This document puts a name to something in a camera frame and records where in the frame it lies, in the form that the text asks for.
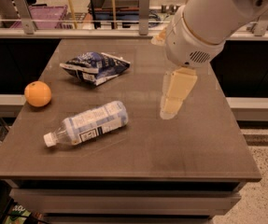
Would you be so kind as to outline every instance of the workbench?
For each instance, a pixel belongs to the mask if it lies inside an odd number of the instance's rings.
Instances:
[[[123,57],[131,67],[99,87],[59,67],[88,51]],[[50,104],[25,104],[0,148],[0,179],[12,198],[53,221],[109,215],[203,223],[226,214],[247,182],[261,180],[260,171],[210,64],[197,69],[178,115],[160,118],[163,74],[173,68],[148,39],[61,40],[40,77],[51,88]],[[64,118],[114,100],[127,109],[125,127],[75,147],[46,147],[43,135]]]

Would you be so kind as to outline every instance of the floor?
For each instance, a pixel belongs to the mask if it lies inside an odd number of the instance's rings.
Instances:
[[[268,224],[268,129],[242,128],[242,132],[261,170],[262,181],[246,184],[240,192],[242,200],[225,216],[214,217],[212,224]]]

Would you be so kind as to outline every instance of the white bottle cap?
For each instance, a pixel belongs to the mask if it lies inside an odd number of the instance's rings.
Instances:
[[[54,140],[52,133],[47,133],[43,136],[44,142],[46,143],[47,147],[52,147],[56,145],[56,140]]]

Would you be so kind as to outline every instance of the clear water bottle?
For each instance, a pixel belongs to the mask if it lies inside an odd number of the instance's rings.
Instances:
[[[116,130],[127,122],[124,104],[114,101],[64,119],[56,131],[44,135],[44,141],[47,147],[57,144],[74,146]]]

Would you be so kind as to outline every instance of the orange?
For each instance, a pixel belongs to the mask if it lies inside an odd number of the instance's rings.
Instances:
[[[35,107],[47,105],[51,99],[49,86],[42,81],[34,81],[24,89],[24,96],[27,102]]]

